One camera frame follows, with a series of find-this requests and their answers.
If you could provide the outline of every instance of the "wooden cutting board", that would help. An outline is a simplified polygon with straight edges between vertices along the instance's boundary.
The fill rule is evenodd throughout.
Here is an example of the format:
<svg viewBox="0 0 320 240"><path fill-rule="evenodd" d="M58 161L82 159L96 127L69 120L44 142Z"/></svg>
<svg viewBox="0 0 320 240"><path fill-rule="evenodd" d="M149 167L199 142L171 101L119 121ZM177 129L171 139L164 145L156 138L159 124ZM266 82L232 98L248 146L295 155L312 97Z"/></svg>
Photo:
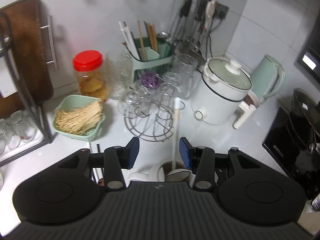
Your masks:
<svg viewBox="0 0 320 240"><path fill-rule="evenodd" d="M12 53L20 76L35 102L39 105L50 99L53 88L44 59L44 46L40 30L40 0L18 0L1 8L11 22L13 48ZM7 98L0 95L0 118L6 118L13 112L24 109L14 93Z"/></svg>

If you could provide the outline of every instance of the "green utensil holder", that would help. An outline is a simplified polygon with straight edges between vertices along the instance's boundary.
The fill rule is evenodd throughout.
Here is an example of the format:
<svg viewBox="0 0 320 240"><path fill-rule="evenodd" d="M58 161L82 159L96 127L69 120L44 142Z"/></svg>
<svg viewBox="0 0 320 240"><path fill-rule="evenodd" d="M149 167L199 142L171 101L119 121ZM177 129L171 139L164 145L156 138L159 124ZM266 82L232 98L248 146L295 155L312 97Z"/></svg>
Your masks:
<svg viewBox="0 0 320 240"><path fill-rule="evenodd" d="M134 39L134 43L137 47L137 50L140 54L140 58L142 58L142 48L140 46L140 39ZM131 54L132 58L132 74L131 74L131 82L133 83L135 80L135 73L137 72L138 77L144 72L144 70L150 70L159 74L162 74L165 72L165 67L169 63L171 63L172 60L172 51L171 45L169 45L165 40L163 39L157 39L157 46L158 46L158 55L155 54L156 52L150 48L150 42L148 37L143 38L143 44L146 51L146 57L148 61L141 61L136 59Z"/></svg>

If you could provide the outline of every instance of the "wooden chopsticks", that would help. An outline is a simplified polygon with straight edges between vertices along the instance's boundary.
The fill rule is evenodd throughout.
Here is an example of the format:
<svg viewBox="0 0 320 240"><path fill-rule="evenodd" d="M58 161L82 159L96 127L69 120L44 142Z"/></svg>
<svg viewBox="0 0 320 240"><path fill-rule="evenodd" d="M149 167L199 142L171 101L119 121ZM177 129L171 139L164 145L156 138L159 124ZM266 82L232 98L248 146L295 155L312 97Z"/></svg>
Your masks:
<svg viewBox="0 0 320 240"><path fill-rule="evenodd" d="M146 27L146 31L148 34L149 42L151 49L153 49L155 52L158 52L158 44L157 44L157 38L156 38L156 28L155 25L151 25L150 23L144 22L144 25Z"/></svg>
<svg viewBox="0 0 320 240"><path fill-rule="evenodd" d="M137 23L138 23L140 46L141 46L141 48L142 48L143 61L147 61L146 51L145 51L145 49L144 49L144 44L143 44L143 39L142 39L142 33L141 33L141 28L140 28L140 21L138 20Z"/></svg>

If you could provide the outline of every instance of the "enoki mushroom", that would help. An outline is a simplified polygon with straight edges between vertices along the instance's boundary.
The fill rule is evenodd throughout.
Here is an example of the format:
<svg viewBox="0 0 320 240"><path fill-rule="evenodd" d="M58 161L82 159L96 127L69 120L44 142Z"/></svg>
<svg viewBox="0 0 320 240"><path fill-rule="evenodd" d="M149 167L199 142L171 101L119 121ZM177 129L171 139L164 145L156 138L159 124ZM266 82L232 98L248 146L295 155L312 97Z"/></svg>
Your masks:
<svg viewBox="0 0 320 240"><path fill-rule="evenodd" d="M85 135L102 118L103 101L98 99L87 106L72 109L70 112L56 110L56 126L60 131Z"/></svg>

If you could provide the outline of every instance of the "white chopsticks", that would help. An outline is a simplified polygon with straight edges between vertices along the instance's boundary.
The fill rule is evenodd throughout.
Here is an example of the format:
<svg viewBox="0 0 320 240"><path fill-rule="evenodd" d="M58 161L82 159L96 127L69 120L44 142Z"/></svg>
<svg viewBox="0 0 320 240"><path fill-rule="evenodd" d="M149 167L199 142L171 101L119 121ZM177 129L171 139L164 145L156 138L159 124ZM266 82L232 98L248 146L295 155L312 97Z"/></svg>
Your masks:
<svg viewBox="0 0 320 240"><path fill-rule="evenodd" d="M124 37L124 41L127 44L127 48L130 51L130 53L132 54L132 56L134 56L136 59L141 60L137 47L134 44L134 40L132 38L131 32L129 27L126 26L125 22L124 22L124 26L122 25L121 22L118 22L119 26L120 26L120 30L122 31L123 37Z"/></svg>

